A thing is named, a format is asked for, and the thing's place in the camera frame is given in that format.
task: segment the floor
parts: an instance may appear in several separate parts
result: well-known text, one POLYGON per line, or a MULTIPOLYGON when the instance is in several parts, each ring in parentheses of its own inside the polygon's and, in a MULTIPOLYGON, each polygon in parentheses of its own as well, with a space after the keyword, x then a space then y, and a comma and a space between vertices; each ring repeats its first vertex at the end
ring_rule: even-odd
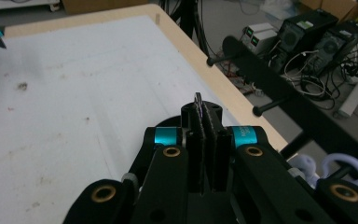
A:
MULTIPOLYGON (((157 0, 150 0, 149 2, 158 3, 157 0)), ((260 3, 264 2, 263 0, 204 0, 201 2, 202 5, 200 4, 199 6, 201 20, 203 21, 207 41, 211 50, 215 53, 221 50, 222 41, 226 36, 234 35, 240 37, 242 29, 247 25, 267 21, 279 30, 282 24, 282 20, 276 19, 260 9, 260 3)), ((172 0, 170 8, 174 8, 175 3, 176 2, 172 0)), ((289 9, 287 12, 293 15, 296 13, 294 9, 289 9)), ((47 6, 3 9, 0 10, 0 26, 53 20, 68 16, 63 8, 55 12, 50 12, 47 6)), ((353 87, 344 85, 343 88, 343 97, 338 100, 338 105, 342 104, 341 102, 345 100, 345 95, 348 95, 353 87)), ((254 105, 263 105, 269 102, 269 98, 266 96, 258 97, 249 95, 247 98, 254 105)), ((337 107, 333 110, 326 111, 326 116, 330 117, 358 140, 358 107, 354 115, 349 119, 334 119, 333 113, 335 110, 337 110, 337 107)), ((301 131, 279 108, 271 109, 266 112, 264 116, 287 141, 293 140, 301 131)), ((307 145, 304 151, 314 157, 316 161, 320 161, 324 156, 314 143, 307 145)))

